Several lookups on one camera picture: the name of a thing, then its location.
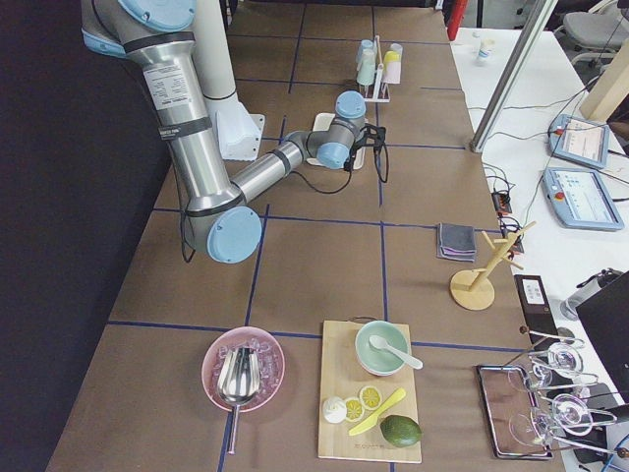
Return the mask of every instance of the metal ice scoop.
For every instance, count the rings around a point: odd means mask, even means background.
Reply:
[[[389,351],[391,354],[399,357],[402,361],[404,361],[405,364],[408,364],[413,369],[421,369],[424,366],[424,363],[418,358],[413,357],[406,352],[402,352],[399,349],[396,349],[395,347],[391,346],[386,339],[384,339],[382,336],[378,336],[377,334],[372,334],[370,336],[370,345],[376,349],[384,349],[386,351]]]
[[[236,452],[236,429],[240,407],[249,403],[259,390],[257,353],[251,347],[239,347],[227,353],[218,376],[217,390],[232,407],[232,425],[227,452]]]

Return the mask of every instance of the gray folded cloth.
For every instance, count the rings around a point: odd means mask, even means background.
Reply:
[[[436,233],[438,258],[468,263],[476,259],[476,241],[472,226],[439,223]]]

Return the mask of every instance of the wooden cutting board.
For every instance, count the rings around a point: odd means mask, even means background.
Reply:
[[[397,374],[378,377],[361,367],[356,357],[354,339],[362,324],[352,322],[324,322],[323,347],[321,353],[321,390],[318,416],[318,456],[333,459],[374,460],[385,462],[422,462],[422,446],[418,442],[410,447],[394,447],[389,444],[376,426],[361,435],[350,437],[349,430],[358,423],[344,421],[332,425],[323,419],[321,405],[330,396],[358,396],[365,385],[374,385],[382,393],[382,400],[402,386],[406,397],[385,411],[380,420],[388,415],[403,415],[418,420],[417,397],[415,395],[414,371],[404,366]],[[407,324],[397,327],[410,339]]]

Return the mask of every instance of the white spoon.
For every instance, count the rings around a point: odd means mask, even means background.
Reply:
[[[386,342],[386,339],[382,336],[378,336],[377,334],[372,334],[370,336],[370,345],[376,349],[384,349],[389,351],[391,354],[395,354],[413,369],[421,369],[424,366],[424,363],[418,358],[410,356],[406,352],[402,352],[399,349],[394,348]]]

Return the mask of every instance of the avocado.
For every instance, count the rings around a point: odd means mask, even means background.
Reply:
[[[395,447],[408,447],[422,438],[422,428],[408,416],[390,415],[380,423],[384,438]]]

